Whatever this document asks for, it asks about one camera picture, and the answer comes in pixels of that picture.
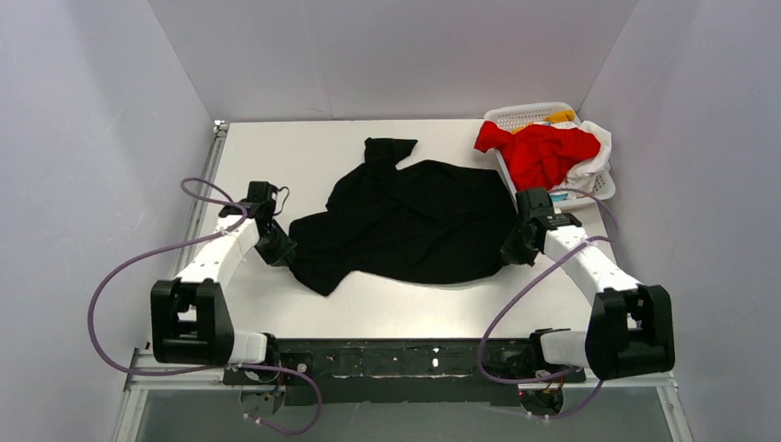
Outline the black t shirt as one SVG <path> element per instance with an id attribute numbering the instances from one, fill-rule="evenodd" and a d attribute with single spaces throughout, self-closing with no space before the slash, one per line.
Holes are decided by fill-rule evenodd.
<path id="1" fill-rule="evenodd" d="M 399 169 L 414 139 L 368 138 L 364 162 L 334 185 L 325 211 L 291 222 L 289 269 L 328 296 L 351 272 L 423 285 L 485 278 L 517 219 L 500 174 L 423 160 Z"/>

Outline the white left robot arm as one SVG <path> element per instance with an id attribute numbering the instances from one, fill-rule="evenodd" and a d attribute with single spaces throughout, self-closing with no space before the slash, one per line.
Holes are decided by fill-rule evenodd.
<path id="1" fill-rule="evenodd" d="M 280 188 L 252 181 L 244 199 L 227 200 L 211 239 L 171 280 L 150 293 L 152 349 L 160 363 L 227 366 L 273 365 L 278 350 L 272 334 L 238 331 L 225 293 L 246 256 L 256 252 L 271 267 L 287 267 L 296 242 L 277 223 Z"/>

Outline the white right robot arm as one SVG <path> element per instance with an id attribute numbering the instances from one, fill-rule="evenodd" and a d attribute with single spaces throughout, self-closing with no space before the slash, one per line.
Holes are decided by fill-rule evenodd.
<path id="1" fill-rule="evenodd" d="M 501 254 L 532 264 L 542 254 L 575 283 L 591 311 L 584 331 L 543 329 L 530 340 L 537 359 L 590 369 L 611 380 L 664 373 L 675 364 L 672 303 L 660 285 L 644 285 L 620 269 L 572 214 L 558 213 L 543 188 L 517 192 L 518 223 Z"/>

